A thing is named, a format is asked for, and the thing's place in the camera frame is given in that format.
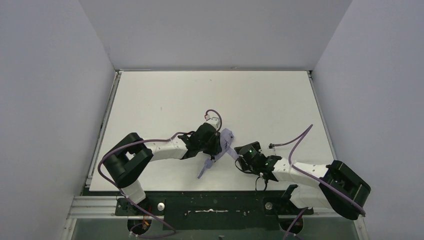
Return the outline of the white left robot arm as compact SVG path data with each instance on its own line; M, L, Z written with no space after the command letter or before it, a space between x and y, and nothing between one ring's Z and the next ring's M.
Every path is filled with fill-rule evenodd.
M177 132L167 139L142 139L132 132L101 159L97 171L105 167L106 180L117 187L132 204L146 201L139 176L150 162L167 159L185 160L199 153L217 156L222 151L219 128L203 123L197 130Z

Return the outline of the purple folding umbrella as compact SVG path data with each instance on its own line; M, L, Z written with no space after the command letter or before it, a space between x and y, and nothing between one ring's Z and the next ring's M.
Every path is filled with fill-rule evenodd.
M220 147L221 152L219 152L214 157L209 157L204 161L204 166L200 173L198 174L197 178L200 179L206 170L210 169L215 162L217 162L221 157L223 157L225 154L228 154L231 156L234 160L237 160L239 155L236 153L236 151L231 147L231 144L233 143L235 139L235 136L231 130L228 128L224 128L220 133Z

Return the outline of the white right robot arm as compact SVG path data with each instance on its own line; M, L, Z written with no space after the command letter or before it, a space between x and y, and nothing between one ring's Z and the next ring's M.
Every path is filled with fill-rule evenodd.
M371 187L342 161L310 164L266 155L257 141L234 150L243 171L257 175L265 182L295 184L288 199L298 209L332 209L349 220L365 215L364 205Z

